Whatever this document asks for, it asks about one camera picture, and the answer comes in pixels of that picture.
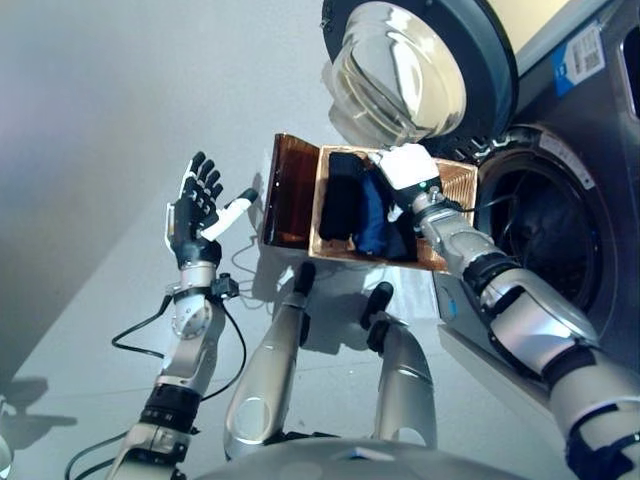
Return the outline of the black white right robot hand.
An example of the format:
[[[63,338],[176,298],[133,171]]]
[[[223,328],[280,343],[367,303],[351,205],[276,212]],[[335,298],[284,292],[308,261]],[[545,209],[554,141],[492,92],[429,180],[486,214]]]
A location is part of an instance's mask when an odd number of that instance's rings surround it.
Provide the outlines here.
[[[405,143],[368,154],[368,159],[382,176],[383,185],[392,199],[387,220],[395,223],[405,212],[413,211],[413,203],[425,194],[429,204],[444,200],[437,162],[421,144]]]

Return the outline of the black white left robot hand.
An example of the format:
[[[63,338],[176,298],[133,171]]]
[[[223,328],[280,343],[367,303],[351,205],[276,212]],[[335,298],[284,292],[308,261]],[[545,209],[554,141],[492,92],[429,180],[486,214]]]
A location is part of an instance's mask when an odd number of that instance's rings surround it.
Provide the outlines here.
[[[199,262],[215,266],[222,258],[221,236],[257,200],[253,188],[244,190],[223,206],[221,173],[205,153],[196,153],[182,177],[178,198],[167,204],[165,243],[184,269]]]

